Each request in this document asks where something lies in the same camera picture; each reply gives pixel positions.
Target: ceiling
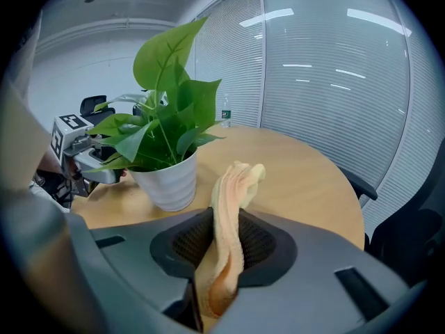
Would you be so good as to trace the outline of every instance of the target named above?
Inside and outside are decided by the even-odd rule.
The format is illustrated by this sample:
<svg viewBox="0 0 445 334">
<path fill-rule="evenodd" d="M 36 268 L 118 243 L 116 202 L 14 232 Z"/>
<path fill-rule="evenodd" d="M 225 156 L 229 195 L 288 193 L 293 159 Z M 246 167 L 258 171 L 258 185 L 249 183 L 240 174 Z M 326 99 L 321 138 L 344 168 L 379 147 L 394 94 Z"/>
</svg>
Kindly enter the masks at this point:
<svg viewBox="0 0 445 334">
<path fill-rule="evenodd" d="M 192 0 L 50 0 L 43 8 L 40 39 L 81 24 L 119 18 L 176 24 Z"/>
</svg>

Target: fluorescent light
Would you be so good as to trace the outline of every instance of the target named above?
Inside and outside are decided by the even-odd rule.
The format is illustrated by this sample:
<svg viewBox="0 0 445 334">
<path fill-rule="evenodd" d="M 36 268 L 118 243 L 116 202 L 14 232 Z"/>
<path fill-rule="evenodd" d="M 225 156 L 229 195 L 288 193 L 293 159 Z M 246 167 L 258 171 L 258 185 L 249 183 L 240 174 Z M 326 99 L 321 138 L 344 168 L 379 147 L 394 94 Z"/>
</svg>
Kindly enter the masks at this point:
<svg viewBox="0 0 445 334">
<path fill-rule="evenodd" d="M 264 15 L 261 14 L 259 16 L 252 17 L 251 19 L 246 19 L 244 21 L 241 21 L 239 24 L 242 27 L 249 27 L 249 26 L 252 26 L 252 25 L 262 22 L 263 18 L 265 20 L 267 20 L 267 19 L 275 19 L 276 17 L 289 16 L 289 15 L 293 15 L 293 10 L 291 8 L 284 8 L 282 10 L 270 11 L 269 13 L 266 13 Z"/>
<path fill-rule="evenodd" d="M 283 64 L 283 67 L 306 67 L 312 68 L 311 64 Z"/>
<path fill-rule="evenodd" d="M 345 74 L 349 74 L 349 75 L 354 75 L 354 76 L 359 77 L 359 78 L 366 78 L 364 75 L 348 72 L 347 70 L 335 70 L 335 72 L 340 72 L 340 73 L 345 73 Z"/>
<path fill-rule="evenodd" d="M 409 37 L 412 33 L 411 30 L 409 30 L 407 28 L 403 28 L 403 26 L 401 24 L 398 24 L 397 22 L 395 22 L 391 19 L 387 19 L 386 17 L 367 13 L 365 11 L 349 8 L 347 15 L 349 17 L 355 17 L 356 19 L 364 19 L 366 21 L 373 22 L 374 24 L 379 24 L 380 26 L 387 27 L 391 30 L 399 32 L 402 35 L 406 35 L 407 37 Z"/>
<path fill-rule="evenodd" d="M 331 86 L 336 86 L 337 88 L 350 90 L 349 88 L 347 88 L 347 87 L 345 87 L 345 86 L 338 86 L 338 85 L 336 85 L 336 84 L 331 84 Z"/>
</svg>

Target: black slot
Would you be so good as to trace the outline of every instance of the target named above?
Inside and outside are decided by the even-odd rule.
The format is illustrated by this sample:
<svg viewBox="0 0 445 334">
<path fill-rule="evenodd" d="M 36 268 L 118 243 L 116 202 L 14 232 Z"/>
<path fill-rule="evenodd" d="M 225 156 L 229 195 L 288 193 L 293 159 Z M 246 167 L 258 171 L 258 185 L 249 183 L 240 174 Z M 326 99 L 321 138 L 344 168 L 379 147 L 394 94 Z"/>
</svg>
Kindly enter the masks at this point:
<svg viewBox="0 0 445 334">
<path fill-rule="evenodd" d="M 106 237 L 105 239 L 96 240 L 96 245 L 98 248 L 107 248 L 123 241 L 125 241 L 123 237 L 115 235 L 114 237 Z"/>
<path fill-rule="evenodd" d="M 388 304 L 355 268 L 338 270 L 334 273 L 367 321 L 374 319 L 388 308 Z"/>
</svg>

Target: round wooden table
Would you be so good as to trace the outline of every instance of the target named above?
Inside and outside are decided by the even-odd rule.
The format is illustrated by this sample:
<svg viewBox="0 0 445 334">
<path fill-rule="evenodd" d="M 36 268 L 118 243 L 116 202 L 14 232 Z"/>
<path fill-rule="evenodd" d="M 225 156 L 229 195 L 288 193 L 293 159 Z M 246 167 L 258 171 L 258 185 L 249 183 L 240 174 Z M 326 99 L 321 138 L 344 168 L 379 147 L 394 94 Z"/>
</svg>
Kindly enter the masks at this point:
<svg viewBox="0 0 445 334">
<path fill-rule="evenodd" d="M 359 202 L 348 180 L 327 157 L 267 129 L 217 125 L 209 133 L 226 138 L 198 148 L 196 195 L 186 209 L 164 212 L 154 206 L 128 174 L 117 184 L 100 184 L 88 198 L 76 197 L 72 212 L 82 215 L 89 228 L 105 228 L 206 208 L 216 180 L 238 160 L 266 167 L 266 178 L 246 210 L 325 228 L 363 249 Z"/>
</svg>

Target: potted plant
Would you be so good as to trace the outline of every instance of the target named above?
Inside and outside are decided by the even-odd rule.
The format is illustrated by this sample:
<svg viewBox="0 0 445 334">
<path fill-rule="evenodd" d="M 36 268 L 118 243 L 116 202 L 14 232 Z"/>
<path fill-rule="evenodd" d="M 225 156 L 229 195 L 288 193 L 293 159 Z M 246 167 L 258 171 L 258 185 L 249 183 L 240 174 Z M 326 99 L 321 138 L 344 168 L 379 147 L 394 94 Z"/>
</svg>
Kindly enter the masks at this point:
<svg viewBox="0 0 445 334">
<path fill-rule="evenodd" d="M 221 80 L 192 80 L 184 69 L 205 21 L 199 19 L 148 40 L 133 64 L 134 77 L 146 94 L 121 95 L 95 107 L 98 111 L 112 102 L 131 102 L 140 109 L 140 116 L 116 113 L 88 132 L 109 136 L 99 142 L 116 150 L 94 171 L 128 168 L 153 203 L 169 212 L 192 202 L 197 147 L 219 138 L 205 131 L 215 124 Z"/>
</svg>

